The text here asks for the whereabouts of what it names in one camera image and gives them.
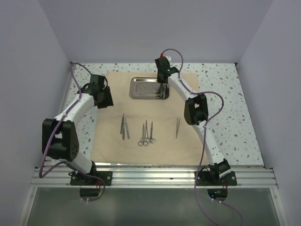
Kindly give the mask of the beige surgical cloth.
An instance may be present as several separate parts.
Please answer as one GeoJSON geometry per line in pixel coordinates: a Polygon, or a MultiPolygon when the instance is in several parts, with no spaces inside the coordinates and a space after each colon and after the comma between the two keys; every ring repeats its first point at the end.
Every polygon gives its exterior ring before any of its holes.
{"type": "Polygon", "coordinates": [[[165,100],[132,99],[130,81],[134,77],[156,77],[155,73],[108,72],[106,77],[111,89],[114,106],[99,109],[91,160],[105,163],[198,165],[203,144],[196,131],[183,117],[184,101],[174,88],[165,100]],[[124,114],[130,139],[122,140],[121,122],[124,114]],[[177,117],[181,118],[178,137],[177,117]],[[150,137],[156,143],[139,146],[143,124],[148,123],[150,137]]]}

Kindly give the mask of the steel surgical scissors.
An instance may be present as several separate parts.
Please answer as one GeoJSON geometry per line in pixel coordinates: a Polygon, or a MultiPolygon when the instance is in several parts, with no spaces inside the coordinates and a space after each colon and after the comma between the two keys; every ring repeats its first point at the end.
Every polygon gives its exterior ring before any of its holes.
{"type": "Polygon", "coordinates": [[[153,137],[153,122],[151,122],[151,126],[150,126],[150,137],[149,137],[149,142],[151,144],[156,143],[156,139],[153,137]]]}

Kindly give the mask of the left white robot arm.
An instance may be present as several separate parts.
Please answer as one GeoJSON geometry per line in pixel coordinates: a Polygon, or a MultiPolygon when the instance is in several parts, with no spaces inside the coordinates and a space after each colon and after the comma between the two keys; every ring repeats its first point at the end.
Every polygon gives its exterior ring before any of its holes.
{"type": "Polygon", "coordinates": [[[87,185],[94,184],[98,179],[95,164],[80,152],[76,128],[89,110],[109,106],[113,106],[113,100],[107,78],[90,75],[90,82],[79,89],[66,109],[55,118],[43,121],[41,168],[46,157],[50,157],[59,160],[58,164],[66,164],[74,171],[81,172],[81,179],[87,185]]]}

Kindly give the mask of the steel instrument tray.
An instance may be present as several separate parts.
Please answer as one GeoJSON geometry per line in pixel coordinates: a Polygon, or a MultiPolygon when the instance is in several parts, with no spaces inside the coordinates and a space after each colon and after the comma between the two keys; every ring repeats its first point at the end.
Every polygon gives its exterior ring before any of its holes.
{"type": "Polygon", "coordinates": [[[134,77],[130,82],[129,95],[132,99],[160,99],[159,90],[157,78],[134,77]]]}

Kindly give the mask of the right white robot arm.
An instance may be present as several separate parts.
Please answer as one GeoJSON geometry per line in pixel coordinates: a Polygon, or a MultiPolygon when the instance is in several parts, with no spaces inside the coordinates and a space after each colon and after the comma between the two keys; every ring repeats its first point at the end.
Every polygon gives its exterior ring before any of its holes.
{"type": "Polygon", "coordinates": [[[173,87],[180,97],[185,101],[184,119],[186,123],[193,127],[198,134],[202,144],[202,155],[207,156],[210,181],[215,185],[224,182],[231,173],[231,167],[224,155],[217,147],[217,143],[211,132],[206,130],[210,121],[206,91],[195,92],[180,75],[180,70],[170,65],[165,56],[155,59],[157,67],[157,81],[166,83],[173,87]]]}

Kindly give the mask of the steel forceps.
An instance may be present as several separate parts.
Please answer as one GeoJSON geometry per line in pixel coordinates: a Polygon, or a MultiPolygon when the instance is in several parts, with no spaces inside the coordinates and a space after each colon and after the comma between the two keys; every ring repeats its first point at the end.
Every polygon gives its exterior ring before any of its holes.
{"type": "Polygon", "coordinates": [[[145,135],[145,125],[143,124],[143,128],[142,128],[142,137],[141,137],[140,140],[138,141],[138,145],[139,145],[139,146],[143,146],[143,145],[144,145],[144,135],[145,135]]]}
{"type": "Polygon", "coordinates": [[[143,145],[147,146],[148,144],[149,144],[148,123],[147,120],[145,120],[145,134],[144,134],[143,145]]]}

